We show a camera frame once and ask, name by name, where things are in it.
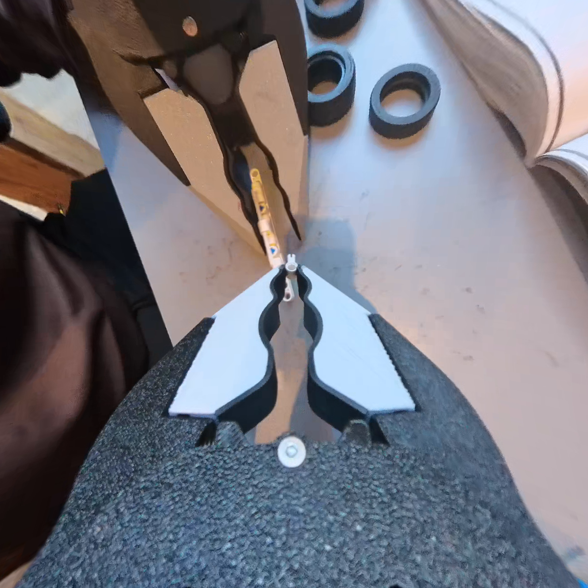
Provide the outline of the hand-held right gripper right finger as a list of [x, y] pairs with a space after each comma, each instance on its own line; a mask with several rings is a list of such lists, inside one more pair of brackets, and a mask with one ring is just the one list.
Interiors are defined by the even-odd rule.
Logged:
[[372, 314], [304, 266], [298, 267], [303, 324], [312, 339], [307, 398], [313, 412], [343, 432], [352, 421], [374, 427], [376, 416], [414, 412]]

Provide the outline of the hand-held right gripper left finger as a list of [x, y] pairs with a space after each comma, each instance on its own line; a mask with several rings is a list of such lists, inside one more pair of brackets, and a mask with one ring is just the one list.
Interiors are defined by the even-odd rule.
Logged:
[[236, 422], [254, 429], [277, 399], [270, 340], [281, 322], [287, 271], [272, 269], [212, 317], [212, 323], [169, 406], [171, 417]]

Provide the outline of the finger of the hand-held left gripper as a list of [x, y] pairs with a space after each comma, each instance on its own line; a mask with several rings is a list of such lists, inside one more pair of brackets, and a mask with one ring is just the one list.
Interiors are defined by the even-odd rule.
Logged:
[[276, 40], [250, 51], [239, 95], [275, 185], [279, 233], [305, 239], [308, 135], [303, 130]]
[[262, 258], [265, 250], [241, 209], [205, 108], [172, 89], [145, 98], [151, 117], [189, 181], [189, 189]]

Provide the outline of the small white connector pin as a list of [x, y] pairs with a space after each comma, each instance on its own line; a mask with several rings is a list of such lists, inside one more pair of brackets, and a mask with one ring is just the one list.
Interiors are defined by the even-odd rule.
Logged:
[[295, 254], [287, 254], [284, 268], [286, 276], [283, 301], [289, 303], [296, 298], [296, 289], [293, 281], [297, 278], [298, 263]]

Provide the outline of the long white brick beam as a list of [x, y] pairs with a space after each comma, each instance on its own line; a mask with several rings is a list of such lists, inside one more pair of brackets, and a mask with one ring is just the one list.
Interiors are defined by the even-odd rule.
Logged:
[[251, 178], [251, 195], [258, 218], [258, 230], [262, 237], [266, 256], [270, 266], [278, 268], [285, 264], [285, 259], [270, 212], [261, 173], [258, 168], [252, 168], [249, 174]]

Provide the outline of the person's left forearm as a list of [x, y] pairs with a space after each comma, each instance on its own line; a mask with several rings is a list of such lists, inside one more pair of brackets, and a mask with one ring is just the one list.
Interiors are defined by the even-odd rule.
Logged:
[[1, 87], [75, 71], [68, 1], [1, 1]]

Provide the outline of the grey desk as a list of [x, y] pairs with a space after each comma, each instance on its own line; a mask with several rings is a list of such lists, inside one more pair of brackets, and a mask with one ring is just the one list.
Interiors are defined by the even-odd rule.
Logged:
[[[530, 173], [419, 1], [367, 1], [342, 39], [355, 104], [313, 129], [303, 263], [376, 310], [452, 379], [490, 430], [545, 535], [587, 557], [587, 233], [573, 194]], [[407, 62], [440, 79], [419, 135], [373, 132], [369, 98]], [[117, 118], [85, 106], [166, 330], [177, 344], [267, 262]], [[281, 381], [257, 441], [328, 439], [305, 406], [302, 305], [274, 342]]]

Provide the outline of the wide black rubber tire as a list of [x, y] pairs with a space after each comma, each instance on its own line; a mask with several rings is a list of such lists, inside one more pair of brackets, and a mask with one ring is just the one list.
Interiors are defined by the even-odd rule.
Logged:
[[325, 127], [340, 121], [355, 99], [356, 66], [350, 51], [335, 43], [313, 48], [307, 57], [308, 120]]

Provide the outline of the narrow black rubber tire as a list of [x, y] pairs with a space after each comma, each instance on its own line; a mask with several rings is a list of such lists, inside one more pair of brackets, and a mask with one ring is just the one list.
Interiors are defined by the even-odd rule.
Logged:
[[[390, 94], [410, 90], [421, 101], [418, 111], [408, 116], [395, 116], [383, 106]], [[420, 63], [407, 63], [386, 72], [371, 92], [369, 121], [380, 136], [388, 139], [410, 138], [430, 122], [440, 99], [440, 81], [433, 70]]]
[[326, 1], [304, 1], [309, 29], [321, 38], [335, 38], [348, 33], [360, 21], [364, 1], [341, 1], [327, 5]]

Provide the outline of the black jacket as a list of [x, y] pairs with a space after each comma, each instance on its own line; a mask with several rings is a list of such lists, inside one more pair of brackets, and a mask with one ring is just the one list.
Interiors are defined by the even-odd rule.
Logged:
[[107, 278], [125, 298], [142, 330], [151, 366], [172, 349], [107, 169], [73, 181], [66, 213], [49, 213], [41, 228], [44, 236]]

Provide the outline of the person's torso in brown shirt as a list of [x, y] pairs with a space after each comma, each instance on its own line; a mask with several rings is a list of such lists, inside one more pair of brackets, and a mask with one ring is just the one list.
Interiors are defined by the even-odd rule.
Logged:
[[35, 550], [148, 351], [110, 285], [1, 203], [1, 557]]

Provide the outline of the open instruction booklet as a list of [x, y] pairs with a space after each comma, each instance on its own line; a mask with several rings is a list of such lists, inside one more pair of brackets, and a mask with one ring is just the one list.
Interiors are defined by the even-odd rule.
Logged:
[[481, 96], [508, 119], [528, 168], [587, 202], [587, 1], [423, 1]]

